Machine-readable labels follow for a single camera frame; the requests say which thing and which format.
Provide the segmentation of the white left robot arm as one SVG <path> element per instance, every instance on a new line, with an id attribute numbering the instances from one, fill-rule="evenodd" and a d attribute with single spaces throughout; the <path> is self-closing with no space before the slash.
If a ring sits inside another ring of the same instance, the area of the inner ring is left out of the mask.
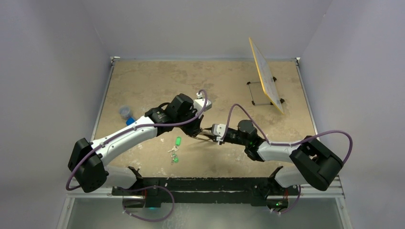
<path id="1" fill-rule="evenodd" d="M 66 190 L 80 188 L 90 193 L 99 189 L 113 177 L 113 171 L 106 169 L 110 162 L 136 145 L 174 128 L 181 129 L 187 136 L 197 136 L 203 113 L 211 104 L 204 89 L 197 93 L 196 99 L 178 94 L 171 102 L 149 109 L 133 124 L 113 134 L 92 142 L 85 138 L 77 140 L 68 161 L 71 174 Z"/>

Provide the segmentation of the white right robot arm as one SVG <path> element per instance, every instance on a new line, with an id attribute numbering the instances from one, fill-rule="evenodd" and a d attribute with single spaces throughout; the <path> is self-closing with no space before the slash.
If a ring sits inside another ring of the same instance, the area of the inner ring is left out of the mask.
<path id="1" fill-rule="evenodd" d="M 244 146 L 245 154 L 253 161 L 281 161 L 292 163 L 276 169 L 270 176 L 268 188 L 280 194 L 287 187 L 308 184 L 325 191 L 343 168 L 343 161 L 319 140 L 307 136 L 304 143 L 268 143 L 258 135 L 250 120 L 242 120 L 236 129 L 214 124 L 202 130 L 201 135 L 218 144 Z"/>

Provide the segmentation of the green key tag with key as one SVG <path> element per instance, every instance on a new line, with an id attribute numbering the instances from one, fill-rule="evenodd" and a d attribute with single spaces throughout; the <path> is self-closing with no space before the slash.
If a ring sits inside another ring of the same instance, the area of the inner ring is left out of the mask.
<path id="1" fill-rule="evenodd" d="M 173 165 L 175 163 L 178 163 L 178 161 L 179 161 L 178 156 L 176 154 L 172 154 L 171 155 L 171 164 Z"/>

